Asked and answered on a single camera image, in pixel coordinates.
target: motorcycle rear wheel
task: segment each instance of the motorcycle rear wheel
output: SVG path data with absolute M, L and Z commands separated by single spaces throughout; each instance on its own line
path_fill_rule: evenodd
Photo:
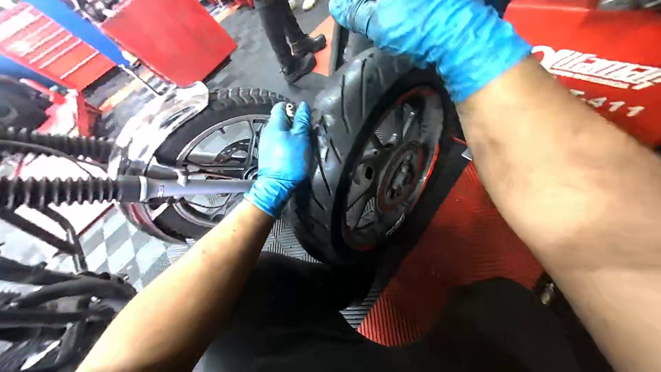
M 159 146 L 156 159 L 164 165 L 188 167 L 190 171 L 190 166 L 195 164 L 191 160 L 193 155 L 199 159 L 206 153 L 207 157 L 211 157 L 204 165 L 220 167 L 233 164 L 236 167 L 225 167 L 217 172 L 218 176 L 202 177 L 218 179 L 224 175 L 239 179 L 254 178 L 258 155 L 256 134 L 278 102 L 289 100 L 265 89 L 213 89 L 209 94 L 209 105 L 177 128 Z M 173 238 L 196 240 L 211 230 L 242 198 L 242 194 L 218 194 L 181 199 L 166 206 L 153 222 Z

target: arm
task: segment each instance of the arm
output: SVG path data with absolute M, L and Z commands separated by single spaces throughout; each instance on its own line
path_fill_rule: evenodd
M 575 99 L 474 0 L 331 0 L 375 45 L 435 66 L 489 195 L 614 367 L 661 370 L 661 161 Z
M 245 200 L 129 302 L 90 351 L 83 371 L 190 371 L 235 301 L 275 218 L 306 175 L 309 109 L 290 126 L 284 105 L 260 135 L 258 178 Z
M 470 96 L 459 112 L 498 210 L 611 364 L 661 370 L 659 157 L 532 58 Z
M 227 323 L 275 220 L 242 201 L 129 302 L 78 371 L 190 371 Z

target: black pants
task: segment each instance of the black pants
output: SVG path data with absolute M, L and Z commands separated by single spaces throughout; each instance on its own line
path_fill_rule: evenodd
M 292 49 L 285 36 L 293 43 L 303 40 L 305 34 L 299 27 L 289 3 L 287 0 L 257 0 L 254 4 L 278 63 L 283 68 L 290 67 L 293 60 Z
M 503 278 L 454 289 L 418 342 L 388 348 L 369 341 L 339 313 L 367 278 L 360 269 L 262 254 L 204 370 L 580 371 L 555 315 Z

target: blue glove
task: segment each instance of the blue glove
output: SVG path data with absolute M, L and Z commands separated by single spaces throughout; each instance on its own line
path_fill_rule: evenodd
M 311 163 L 310 108 L 302 102 L 293 125 L 278 103 L 259 138 L 257 180 L 243 198 L 278 218 L 293 190 L 307 177 Z
M 530 54 L 512 25 L 481 0 L 330 0 L 342 26 L 425 68 L 436 65 L 457 102 Z

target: tire valve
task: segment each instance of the tire valve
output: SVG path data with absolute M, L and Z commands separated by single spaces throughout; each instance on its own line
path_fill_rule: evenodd
M 286 103 L 285 114 L 287 114 L 287 119 L 289 119 L 290 125 L 293 125 L 293 116 L 296 115 L 296 106 L 294 106 L 293 103 Z

